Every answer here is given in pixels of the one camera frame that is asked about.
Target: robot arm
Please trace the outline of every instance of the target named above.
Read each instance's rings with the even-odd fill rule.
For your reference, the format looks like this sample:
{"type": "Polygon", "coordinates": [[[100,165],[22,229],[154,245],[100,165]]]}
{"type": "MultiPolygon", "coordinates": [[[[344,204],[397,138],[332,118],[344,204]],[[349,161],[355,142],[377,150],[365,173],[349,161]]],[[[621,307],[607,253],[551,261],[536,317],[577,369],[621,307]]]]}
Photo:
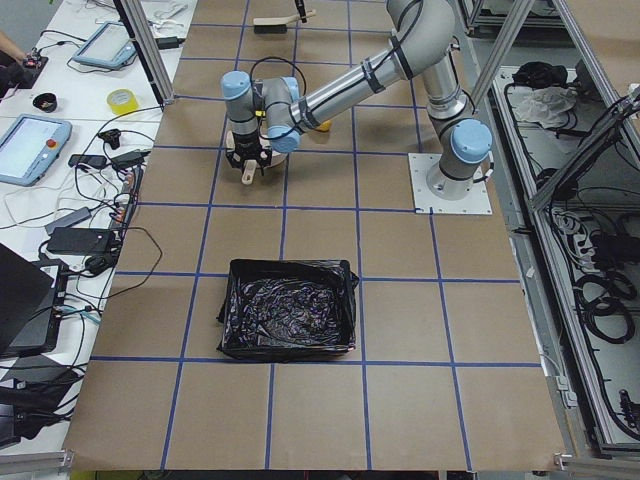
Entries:
{"type": "Polygon", "coordinates": [[[486,126],[468,119],[467,98],[449,55],[455,25],[451,7],[446,0],[387,0],[387,12],[396,27],[388,47],[302,98],[291,77],[254,82],[245,72],[225,74],[222,90],[235,143],[227,151],[231,165],[243,170],[250,160],[260,167],[270,165],[271,150],[260,144],[256,110],[265,112],[266,139],[272,148],[290,153],[305,132],[398,80],[420,75],[428,92],[427,110],[444,149],[439,167],[444,180],[441,175],[434,177],[438,183],[434,192],[451,190],[443,182],[472,178],[491,148],[491,134],[486,126]]]}

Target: tablet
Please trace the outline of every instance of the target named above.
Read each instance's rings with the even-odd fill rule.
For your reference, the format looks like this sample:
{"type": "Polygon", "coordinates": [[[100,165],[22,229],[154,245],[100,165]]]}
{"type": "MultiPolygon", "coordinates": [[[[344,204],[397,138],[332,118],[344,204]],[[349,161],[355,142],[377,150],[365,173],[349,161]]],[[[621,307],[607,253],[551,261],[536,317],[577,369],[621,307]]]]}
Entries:
{"type": "Polygon", "coordinates": [[[75,62],[115,70],[136,54],[123,24],[105,22],[71,57],[75,62]]]}
{"type": "Polygon", "coordinates": [[[28,186],[41,178],[71,135],[71,124],[20,115],[0,138],[0,182],[28,186]]]}

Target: yellow object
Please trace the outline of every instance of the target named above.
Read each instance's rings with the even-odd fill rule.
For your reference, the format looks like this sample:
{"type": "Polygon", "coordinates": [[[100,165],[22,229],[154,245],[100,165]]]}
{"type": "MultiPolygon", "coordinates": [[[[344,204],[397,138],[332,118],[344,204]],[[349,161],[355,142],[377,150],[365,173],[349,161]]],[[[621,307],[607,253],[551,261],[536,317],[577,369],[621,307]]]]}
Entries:
{"type": "Polygon", "coordinates": [[[74,471],[71,480],[139,480],[146,478],[140,470],[113,470],[105,472],[74,471]]]}
{"type": "Polygon", "coordinates": [[[107,96],[107,103],[116,115],[124,115],[138,109],[138,101],[131,90],[121,88],[114,90],[107,96]]]}
{"type": "Polygon", "coordinates": [[[322,122],[315,128],[316,132],[328,132],[331,130],[331,120],[327,120],[326,122],[322,122]]]}

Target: smartphone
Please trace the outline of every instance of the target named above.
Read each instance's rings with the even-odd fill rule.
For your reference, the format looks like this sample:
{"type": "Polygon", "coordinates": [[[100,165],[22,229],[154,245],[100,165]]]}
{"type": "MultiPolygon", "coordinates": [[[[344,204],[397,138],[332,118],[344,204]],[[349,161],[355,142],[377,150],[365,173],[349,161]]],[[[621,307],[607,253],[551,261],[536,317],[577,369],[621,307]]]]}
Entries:
{"type": "Polygon", "coordinates": [[[69,166],[75,167],[77,164],[81,166],[88,165],[96,170],[102,170],[107,166],[107,157],[104,155],[79,155],[76,153],[69,158],[69,166]]]}

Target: power strip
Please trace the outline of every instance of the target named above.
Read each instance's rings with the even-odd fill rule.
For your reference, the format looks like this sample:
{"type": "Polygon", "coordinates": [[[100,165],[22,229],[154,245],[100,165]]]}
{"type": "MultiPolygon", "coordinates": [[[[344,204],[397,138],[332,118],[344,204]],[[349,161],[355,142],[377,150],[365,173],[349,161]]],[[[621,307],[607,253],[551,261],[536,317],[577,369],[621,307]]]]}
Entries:
{"type": "Polygon", "coordinates": [[[126,230],[126,227],[129,226],[131,218],[135,213],[143,175],[144,169],[141,165],[132,167],[131,171],[127,173],[122,186],[121,195],[128,195],[129,200],[126,205],[118,207],[117,212],[113,216],[111,224],[109,225],[110,229],[120,232],[119,237],[121,240],[124,238],[124,231],[126,230]]]}

